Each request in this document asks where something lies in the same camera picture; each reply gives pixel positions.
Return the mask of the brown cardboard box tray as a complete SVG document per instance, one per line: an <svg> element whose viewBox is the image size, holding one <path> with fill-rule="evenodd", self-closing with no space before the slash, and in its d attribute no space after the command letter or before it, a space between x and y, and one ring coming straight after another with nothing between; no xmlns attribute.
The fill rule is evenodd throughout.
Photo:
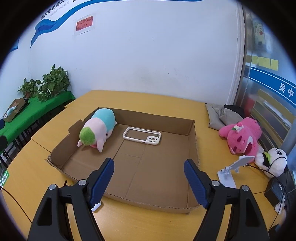
<svg viewBox="0 0 296 241"><path fill-rule="evenodd" d="M115 109L115 126L100 153L77 147L85 121L78 120L53 149L47 162L78 181L97 170L106 158L114 161L114 173L105 196L130 205L172 213L189 213L198 203L184 174L184 162L198 163L195 122L185 118ZM160 132L158 145L125 140L129 127Z"/></svg>

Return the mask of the clear white phone case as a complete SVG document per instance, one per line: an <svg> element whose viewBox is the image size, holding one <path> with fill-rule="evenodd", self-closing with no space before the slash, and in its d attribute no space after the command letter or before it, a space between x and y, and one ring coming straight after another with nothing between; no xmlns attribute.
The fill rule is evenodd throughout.
<svg viewBox="0 0 296 241"><path fill-rule="evenodd" d="M147 145L158 145L161 140L161 133L129 126L122 134L125 140Z"/></svg>

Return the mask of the pink strawberry bear plush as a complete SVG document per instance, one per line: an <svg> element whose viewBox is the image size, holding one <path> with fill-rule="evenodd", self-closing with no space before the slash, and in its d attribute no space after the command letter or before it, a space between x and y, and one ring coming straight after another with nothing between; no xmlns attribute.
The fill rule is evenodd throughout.
<svg viewBox="0 0 296 241"><path fill-rule="evenodd" d="M258 153L258 140L262 135L258 122L246 117L236 124L230 124L219 130L219 136L227 140L230 153L256 156Z"/></svg>

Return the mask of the black power adapter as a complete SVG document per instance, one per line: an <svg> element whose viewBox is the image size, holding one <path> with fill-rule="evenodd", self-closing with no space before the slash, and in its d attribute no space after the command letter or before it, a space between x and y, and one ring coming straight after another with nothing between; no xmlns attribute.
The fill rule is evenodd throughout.
<svg viewBox="0 0 296 241"><path fill-rule="evenodd" d="M267 184L264 196L267 198L269 203L275 207L282 200L282 196L285 198L285 205L290 204L290 194L293 185L291 181L286 180L285 177L271 178Z"/></svg>

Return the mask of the white phone stand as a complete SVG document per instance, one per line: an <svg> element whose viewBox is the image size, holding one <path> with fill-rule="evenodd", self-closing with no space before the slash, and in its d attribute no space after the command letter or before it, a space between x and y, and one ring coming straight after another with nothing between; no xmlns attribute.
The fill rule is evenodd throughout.
<svg viewBox="0 0 296 241"><path fill-rule="evenodd" d="M217 172L219 182L225 187L236 188L231 172L235 171L236 173L239 173L239 168L253 161L254 158L255 156L239 156L237 161Z"/></svg>

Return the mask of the white panda plush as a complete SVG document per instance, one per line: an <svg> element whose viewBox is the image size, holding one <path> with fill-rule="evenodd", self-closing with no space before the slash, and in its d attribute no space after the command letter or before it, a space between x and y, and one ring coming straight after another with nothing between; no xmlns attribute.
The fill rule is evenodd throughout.
<svg viewBox="0 0 296 241"><path fill-rule="evenodd" d="M279 177L287 166L287 154L282 149L272 148L268 152L257 153L255 164L268 178Z"/></svg>

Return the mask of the large green potted plant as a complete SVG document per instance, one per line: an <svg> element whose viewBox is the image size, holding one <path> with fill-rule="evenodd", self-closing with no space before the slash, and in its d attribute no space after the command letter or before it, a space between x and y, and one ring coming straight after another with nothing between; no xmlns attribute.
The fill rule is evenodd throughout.
<svg viewBox="0 0 296 241"><path fill-rule="evenodd" d="M51 71L43 75L43 80L36 80L36 84L38 86L37 98L43 102L67 91L70 86L70 79L64 68L61 66L56 68L53 65Z"/></svg>

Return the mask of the red wall notice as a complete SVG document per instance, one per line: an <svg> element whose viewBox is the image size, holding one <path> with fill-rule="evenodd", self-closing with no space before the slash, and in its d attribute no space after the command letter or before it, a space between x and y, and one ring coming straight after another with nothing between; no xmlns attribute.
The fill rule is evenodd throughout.
<svg viewBox="0 0 296 241"><path fill-rule="evenodd" d="M84 16L75 23L74 36L81 35L95 29L95 14Z"/></svg>

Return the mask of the green tablecloth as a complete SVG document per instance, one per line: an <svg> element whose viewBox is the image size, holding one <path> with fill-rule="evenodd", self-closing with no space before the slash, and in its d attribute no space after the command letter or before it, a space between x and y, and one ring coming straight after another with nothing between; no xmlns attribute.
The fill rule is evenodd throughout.
<svg viewBox="0 0 296 241"><path fill-rule="evenodd" d="M29 99L29 104L25 108L22 108L20 113L10 123L1 120L1 136L6 137L7 145L9 145L39 118L61 104L73 100L75 100L75 97L70 91L61 92L58 96L43 102L40 102L38 98L31 98Z"/></svg>

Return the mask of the small green potted plant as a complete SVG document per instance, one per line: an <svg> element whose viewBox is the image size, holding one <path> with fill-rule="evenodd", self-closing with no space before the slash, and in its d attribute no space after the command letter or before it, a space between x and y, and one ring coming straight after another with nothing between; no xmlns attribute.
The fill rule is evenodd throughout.
<svg viewBox="0 0 296 241"><path fill-rule="evenodd" d="M25 98L34 98L37 96L41 80L23 79L23 84L18 87L18 92L22 93Z"/></svg>

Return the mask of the brown tissue box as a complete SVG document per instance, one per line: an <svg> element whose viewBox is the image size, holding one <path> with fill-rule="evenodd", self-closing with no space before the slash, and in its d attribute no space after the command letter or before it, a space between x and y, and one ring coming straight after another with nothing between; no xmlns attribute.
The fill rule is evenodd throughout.
<svg viewBox="0 0 296 241"><path fill-rule="evenodd" d="M21 111L25 104L26 101L24 98L15 99L3 116L4 121L10 123L15 118L15 116Z"/></svg>

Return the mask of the white earbuds case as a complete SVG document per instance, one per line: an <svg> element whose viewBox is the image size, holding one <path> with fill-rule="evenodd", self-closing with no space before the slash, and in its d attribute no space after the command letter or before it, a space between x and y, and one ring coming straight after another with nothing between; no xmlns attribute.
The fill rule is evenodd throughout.
<svg viewBox="0 0 296 241"><path fill-rule="evenodd" d="M96 212L97 209L99 209L101 205L102 205L102 202L100 201L99 203L97 203L97 204L95 204L95 205L93 206L93 208L91 209L91 211L92 211L92 212Z"/></svg>

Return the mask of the grey folded cloth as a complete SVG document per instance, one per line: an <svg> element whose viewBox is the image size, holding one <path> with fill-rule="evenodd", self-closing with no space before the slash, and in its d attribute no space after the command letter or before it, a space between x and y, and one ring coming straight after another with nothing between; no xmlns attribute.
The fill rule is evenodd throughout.
<svg viewBox="0 0 296 241"><path fill-rule="evenodd" d="M209 118L208 127L214 130L220 130L245 118L243 108L236 105L205 103L205 107Z"/></svg>

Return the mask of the green pink blue plush toy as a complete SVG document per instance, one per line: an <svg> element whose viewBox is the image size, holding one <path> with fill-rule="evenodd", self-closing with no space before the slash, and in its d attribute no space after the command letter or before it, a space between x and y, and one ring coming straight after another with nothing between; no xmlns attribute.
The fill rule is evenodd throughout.
<svg viewBox="0 0 296 241"><path fill-rule="evenodd" d="M113 110L99 108L81 129L77 147L91 146L102 153L104 144L116 125L117 121Z"/></svg>

